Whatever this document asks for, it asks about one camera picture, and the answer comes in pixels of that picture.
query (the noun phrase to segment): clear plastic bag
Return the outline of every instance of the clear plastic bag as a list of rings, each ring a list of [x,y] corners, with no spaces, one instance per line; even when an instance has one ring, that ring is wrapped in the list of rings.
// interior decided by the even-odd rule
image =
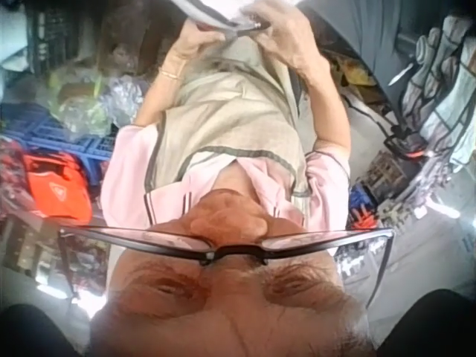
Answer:
[[[68,130],[69,139],[74,140],[84,135],[107,136],[111,132],[103,96],[74,97],[62,104],[57,119]]]
[[[103,105],[114,125],[130,125],[140,109],[148,84],[134,77],[111,78],[103,96]]]

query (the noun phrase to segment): hand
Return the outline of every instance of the hand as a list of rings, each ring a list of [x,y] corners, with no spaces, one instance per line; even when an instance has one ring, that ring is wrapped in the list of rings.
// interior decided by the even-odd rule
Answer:
[[[180,36],[170,49],[170,53],[181,60],[193,60],[213,43],[225,41],[225,35],[217,31],[201,31],[196,24],[187,19]]]
[[[304,79],[316,66],[329,68],[315,43],[309,20],[297,7],[284,0],[258,0],[243,12],[258,15],[271,24],[256,34],[254,40]]]

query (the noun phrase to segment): orange item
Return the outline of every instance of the orange item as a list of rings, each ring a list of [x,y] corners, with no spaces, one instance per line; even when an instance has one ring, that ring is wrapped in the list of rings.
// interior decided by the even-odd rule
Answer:
[[[88,224],[92,218],[88,182],[76,159],[66,153],[23,155],[31,195],[46,216]]]

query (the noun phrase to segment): eye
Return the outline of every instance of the eye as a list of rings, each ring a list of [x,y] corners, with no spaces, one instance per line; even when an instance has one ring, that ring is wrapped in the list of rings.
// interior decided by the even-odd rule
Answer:
[[[313,286],[317,282],[302,275],[289,274],[283,277],[276,277],[271,281],[270,292],[277,297],[287,297],[300,294]]]
[[[187,286],[186,284],[174,280],[158,281],[154,288],[161,293],[173,295],[178,298],[180,297],[184,299],[193,298],[194,293],[193,289],[190,286]]]

